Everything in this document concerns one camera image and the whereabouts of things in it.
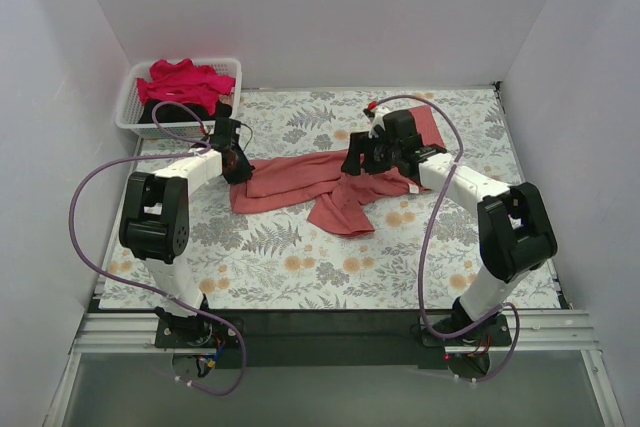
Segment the salmon pink t-shirt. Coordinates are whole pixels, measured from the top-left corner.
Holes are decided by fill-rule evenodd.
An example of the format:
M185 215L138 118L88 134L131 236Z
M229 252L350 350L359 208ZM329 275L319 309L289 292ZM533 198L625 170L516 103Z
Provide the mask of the salmon pink t-shirt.
M313 200L310 223L335 235L357 237L375 231L366 205L422 190L396 168L349 176L341 171L346 155L341 150L255 160L251 179L230 187L231 210L256 214Z

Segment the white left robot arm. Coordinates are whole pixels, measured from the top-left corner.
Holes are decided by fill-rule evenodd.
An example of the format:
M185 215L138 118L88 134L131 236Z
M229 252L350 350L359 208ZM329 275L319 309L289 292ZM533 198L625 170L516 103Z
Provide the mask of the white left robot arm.
M154 172L129 176L119 226L120 244L140 260L155 287L167 295L155 309L172 333L191 342L211 334L212 322L194 313L208 307L189 269L189 197L209 181L223 177L230 185L252 177L254 167L239 145L241 123L230 118L215 122L204 144L187 157Z

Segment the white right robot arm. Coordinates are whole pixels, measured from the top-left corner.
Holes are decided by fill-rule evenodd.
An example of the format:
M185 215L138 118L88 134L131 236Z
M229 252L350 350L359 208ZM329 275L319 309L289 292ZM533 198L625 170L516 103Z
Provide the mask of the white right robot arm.
M506 300L532 271L556 255L558 244L539 189L492 179L461 164L438 144L426 144L408 110L375 104L364 109L371 126L351 135L342 171L350 176L397 169L405 178L450 200L478 224L482 266L453 304L448 318L423 323L438 339L478 334L505 308Z

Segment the black t-shirt in basket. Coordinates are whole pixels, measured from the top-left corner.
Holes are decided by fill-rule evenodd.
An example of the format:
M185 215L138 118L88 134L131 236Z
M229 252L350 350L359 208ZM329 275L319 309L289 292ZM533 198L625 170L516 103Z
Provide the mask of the black t-shirt in basket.
M138 123L153 124L152 111L159 103L160 100L158 99L149 99L144 104L142 115L140 116ZM203 122L214 121L218 117L228 118L233 113L232 106L221 101L216 103L212 113L210 113L205 106L199 104L186 103L185 106ZM195 118L191 114L173 104L161 106L156 111L156 119L159 123L183 123L195 121Z

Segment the magenta t-shirt in basket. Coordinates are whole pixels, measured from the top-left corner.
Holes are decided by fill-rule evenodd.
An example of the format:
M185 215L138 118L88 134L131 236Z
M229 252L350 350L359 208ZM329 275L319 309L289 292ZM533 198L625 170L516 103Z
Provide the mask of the magenta t-shirt in basket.
M196 65L191 59L177 63L161 59L149 68L149 80L136 79L139 99L194 103L205 106L212 113L221 96L229 96L235 89L236 78L220 73L212 65Z

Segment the white plastic laundry basket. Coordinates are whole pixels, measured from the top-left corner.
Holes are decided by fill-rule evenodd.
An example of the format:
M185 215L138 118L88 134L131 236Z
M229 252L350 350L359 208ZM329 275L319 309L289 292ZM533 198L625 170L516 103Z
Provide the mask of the white plastic laundry basket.
M143 139L204 132L240 112L242 68L234 58L160 59L134 65L119 95L116 125Z

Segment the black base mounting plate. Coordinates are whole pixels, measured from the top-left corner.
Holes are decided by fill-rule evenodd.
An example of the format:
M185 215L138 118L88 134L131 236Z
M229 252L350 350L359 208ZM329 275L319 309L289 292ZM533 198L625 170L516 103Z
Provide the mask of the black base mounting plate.
M247 367L414 366L486 375L489 350L511 345L503 315L461 339L432 336L413 310L223 310L220 320L179 317L161 307L154 345L213 369Z

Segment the aluminium frame rail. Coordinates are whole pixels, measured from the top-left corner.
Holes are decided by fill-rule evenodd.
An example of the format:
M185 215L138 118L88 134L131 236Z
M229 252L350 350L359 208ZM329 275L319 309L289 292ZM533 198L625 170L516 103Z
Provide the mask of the aluminium frame rail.
M75 353L146 353L159 320L152 313L89 313L72 344ZM533 309L520 314L521 351L582 351L601 348L589 314L580 310Z

